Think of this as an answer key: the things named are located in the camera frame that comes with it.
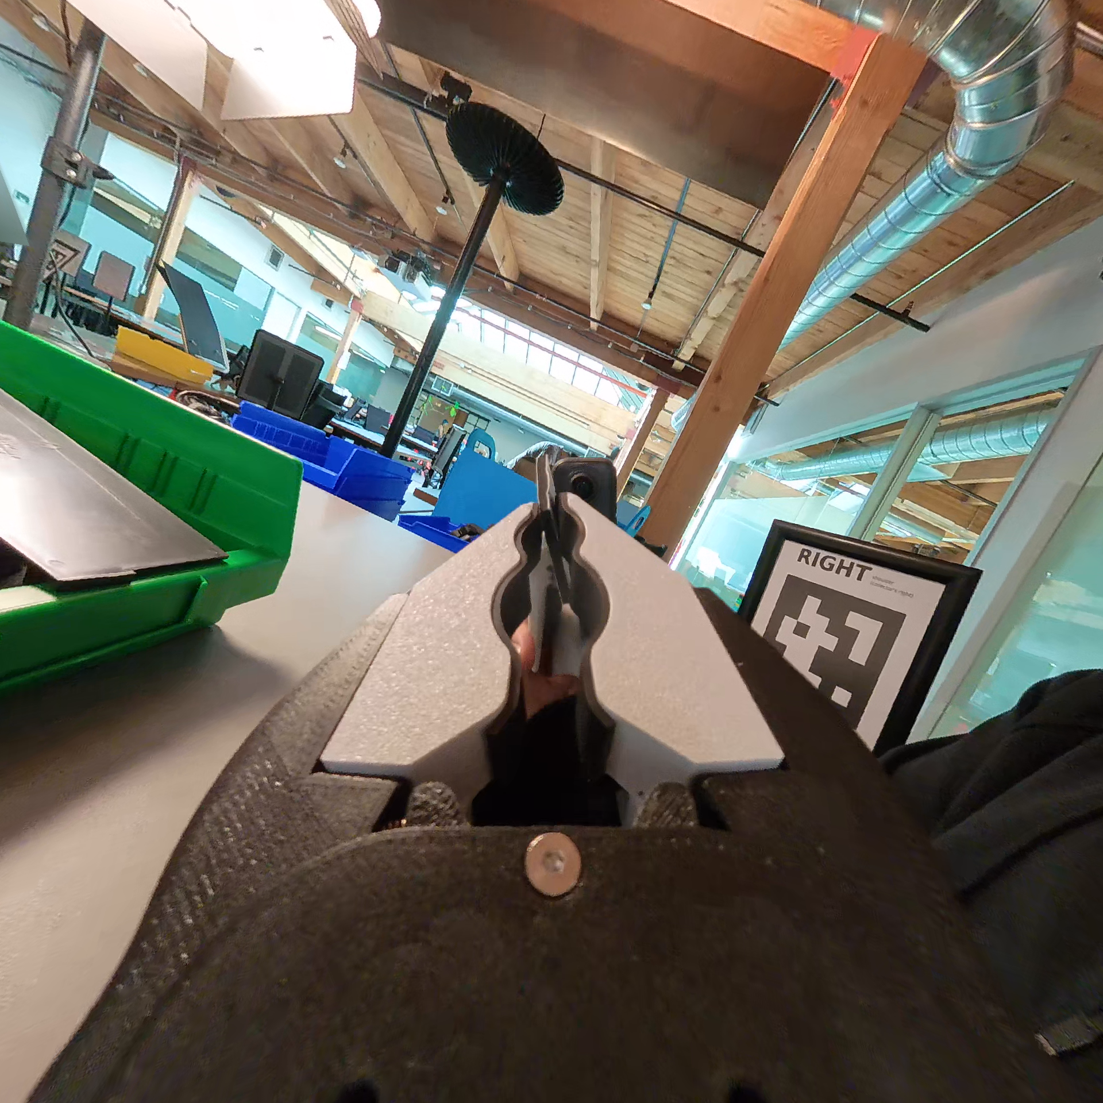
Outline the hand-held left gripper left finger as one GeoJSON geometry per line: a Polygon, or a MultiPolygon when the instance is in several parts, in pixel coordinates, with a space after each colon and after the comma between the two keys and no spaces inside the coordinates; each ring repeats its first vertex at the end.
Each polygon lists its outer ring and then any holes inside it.
{"type": "Polygon", "coordinates": [[[446,783],[470,809],[491,781],[486,736],[521,702],[512,632],[540,542],[539,506],[521,506],[408,592],[319,752],[325,774],[446,783]]]}

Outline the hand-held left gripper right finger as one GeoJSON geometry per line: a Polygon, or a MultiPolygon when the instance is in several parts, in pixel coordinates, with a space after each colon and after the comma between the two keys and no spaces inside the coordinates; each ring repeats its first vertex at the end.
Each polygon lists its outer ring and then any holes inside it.
{"type": "Polygon", "coordinates": [[[691,586],[590,506],[560,510],[586,627],[581,696],[599,722],[582,759],[620,785],[622,817],[661,783],[778,768],[780,744],[691,586]]]}

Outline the thin dark card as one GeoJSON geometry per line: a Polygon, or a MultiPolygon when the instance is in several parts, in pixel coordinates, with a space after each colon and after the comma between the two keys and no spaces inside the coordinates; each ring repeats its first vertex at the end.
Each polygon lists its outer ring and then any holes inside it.
{"type": "Polygon", "coordinates": [[[560,594],[560,603],[561,606],[572,606],[572,580],[569,580],[569,567],[566,567],[566,555],[565,555],[565,543],[561,543],[561,510],[560,510],[560,493],[555,484],[555,467],[565,458],[566,454],[560,445],[546,447],[539,458],[537,458],[537,503],[539,503],[539,512],[540,512],[540,556],[550,566],[552,580],[556,586],[560,594]]]}

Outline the person's right hand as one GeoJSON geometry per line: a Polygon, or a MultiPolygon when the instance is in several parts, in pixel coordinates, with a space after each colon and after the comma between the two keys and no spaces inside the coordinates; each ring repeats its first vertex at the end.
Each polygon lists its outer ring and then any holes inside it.
{"type": "Polygon", "coordinates": [[[529,620],[512,632],[512,645],[521,658],[521,701],[529,722],[577,696],[581,679],[576,675],[544,675],[537,668],[539,653],[529,620]]]}

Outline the blue plastic bin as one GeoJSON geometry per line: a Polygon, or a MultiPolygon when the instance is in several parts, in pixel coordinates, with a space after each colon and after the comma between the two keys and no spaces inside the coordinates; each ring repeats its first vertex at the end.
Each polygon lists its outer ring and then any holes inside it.
{"type": "Polygon", "coordinates": [[[299,458],[308,484],[388,523],[399,519],[414,478],[414,471],[400,461],[383,458],[370,447],[325,434],[323,430],[254,403],[240,407],[231,416],[231,430],[299,458]]]}
{"type": "Polygon", "coordinates": [[[459,537],[460,526],[455,526],[451,519],[399,515],[399,528],[410,532],[414,537],[448,552],[460,552],[470,543],[469,537],[459,537]]]}

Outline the black framed marker sign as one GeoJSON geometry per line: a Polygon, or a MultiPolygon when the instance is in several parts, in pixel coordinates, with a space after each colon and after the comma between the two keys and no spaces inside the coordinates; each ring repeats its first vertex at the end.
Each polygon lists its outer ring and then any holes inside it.
{"type": "Polygon", "coordinates": [[[884,754],[907,741],[980,579],[772,521],[739,618],[884,754]]]}

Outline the black monitor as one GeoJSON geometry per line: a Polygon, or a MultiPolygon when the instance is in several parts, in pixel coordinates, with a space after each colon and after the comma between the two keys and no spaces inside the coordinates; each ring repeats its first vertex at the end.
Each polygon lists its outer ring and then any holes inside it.
{"type": "Polygon", "coordinates": [[[319,355],[261,329],[236,383],[236,400],[299,421],[323,377],[323,365],[319,355]]]}

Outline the black floor lamp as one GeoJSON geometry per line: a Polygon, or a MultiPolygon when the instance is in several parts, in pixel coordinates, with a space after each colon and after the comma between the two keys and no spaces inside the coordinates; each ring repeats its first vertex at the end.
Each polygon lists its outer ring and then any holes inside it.
{"type": "Polygon", "coordinates": [[[474,186],[482,187],[482,200],[405,390],[400,393],[388,434],[379,445],[383,458],[392,458],[400,445],[408,416],[425,390],[430,369],[435,366],[435,355],[448,333],[453,311],[466,292],[469,277],[477,269],[478,251],[490,235],[500,203],[507,203],[517,214],[550,216],[565,197],[560,165],[531,130],[500,109],[490,104],[459,104],[448,113],[446,136],[460,170],[470,177],[474,186]]]}

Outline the black flat sheet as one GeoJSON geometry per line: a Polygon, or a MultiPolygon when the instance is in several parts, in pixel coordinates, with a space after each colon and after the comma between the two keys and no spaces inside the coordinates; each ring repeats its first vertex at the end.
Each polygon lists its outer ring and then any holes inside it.
{"type": "Polygon", "coordinates": [[[92,589],[227,552],[29,407],[0,398],[3,586],[92,589]]]}

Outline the yellow bin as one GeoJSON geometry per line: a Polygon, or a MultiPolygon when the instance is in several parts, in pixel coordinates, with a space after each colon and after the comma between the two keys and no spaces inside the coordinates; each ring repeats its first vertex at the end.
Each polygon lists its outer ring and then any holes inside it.
{"type": "Polygon", "coordinates": [[[165,385],[175,387],[202,387],[215,374],[211,363],[127,326],[118,329],[113,365],[137,369],[140,374],[159,377],[165,385]]]}

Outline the tilted black board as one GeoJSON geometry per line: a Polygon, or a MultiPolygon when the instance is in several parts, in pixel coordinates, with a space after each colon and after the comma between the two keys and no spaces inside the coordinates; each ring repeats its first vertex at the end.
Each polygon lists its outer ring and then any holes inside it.
{"type": "Polygon", "coordinates": [[[178,301],[184,351],[207,363],[215,373],[227,373],[227,344],[215,326],[206,288],[172,265],[159,264],[155,272],[178,301]]]}

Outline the white light panel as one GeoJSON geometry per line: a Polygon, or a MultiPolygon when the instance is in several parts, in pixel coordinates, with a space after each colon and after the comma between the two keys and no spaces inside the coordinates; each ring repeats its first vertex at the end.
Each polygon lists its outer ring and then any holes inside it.
{"type": "Polygon", "coordinates": [[[207,53],[228,57],[222,121],[348,114],[356,44],[323,0],[75,0],[137,65],[191,106],[206,100],[207,53]]]}

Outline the dark metal pole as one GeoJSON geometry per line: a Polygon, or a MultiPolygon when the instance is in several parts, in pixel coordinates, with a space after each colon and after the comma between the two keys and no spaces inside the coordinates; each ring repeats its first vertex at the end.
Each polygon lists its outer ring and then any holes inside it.
{"type": "Polygon", "coordinates": [[[40,283],[47,273],[49,247],[63,222],[63,200],[71,194],[89,187],[94,179],[92,162],[80,152],[80,136],[89,122],[105,43],[105,32],[83,18],[67,71],[67,86],[60,101],[60,114],[45,147],[42,177],[25,226],[25,244],[20,247],[7,294],[6,322],[20,331],[31,329],[40,283]]]}

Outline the wooden post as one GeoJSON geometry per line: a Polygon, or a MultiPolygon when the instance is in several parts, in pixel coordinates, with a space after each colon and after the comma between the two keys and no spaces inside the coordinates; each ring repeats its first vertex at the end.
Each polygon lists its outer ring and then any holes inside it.
{"type": "Polygon", "coordinates": [[[647,497],[654,512],[643,537],[667,546],[668,555],[680,546],[716,468],[724,464],[924,63],[924,54],[886,34],[870,36],[860,65],[845,84],[647,497]]]}

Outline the silver ventilation duct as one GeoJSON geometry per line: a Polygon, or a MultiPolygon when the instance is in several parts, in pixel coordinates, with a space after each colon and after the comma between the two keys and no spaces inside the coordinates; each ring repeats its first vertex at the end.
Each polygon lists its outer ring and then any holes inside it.
{"type": "MultiPolygon", "coordinates": [[[[1056,403],[944,426],[932,434],[907,481],[948,481],[951,476],[948,468],[958,471],[963,464],[1028,456],[1054,419],[1056,403]]],[[[860,476],[879,474],[890,464],[894,445],[898,439],[892,437],[879,445],[845,447],[819,458],[764,458],[749,467],[775,481],[860,476]]]]}
{"type": "Polygon", "coordinates": [[[1058,0],[827,0],[858,28],[916,48],[954,91],[954,114],[894,190],[825,257],[780,350],[860,292],[1041,144],[1075,74],[1075,17],[1058,0]]]}

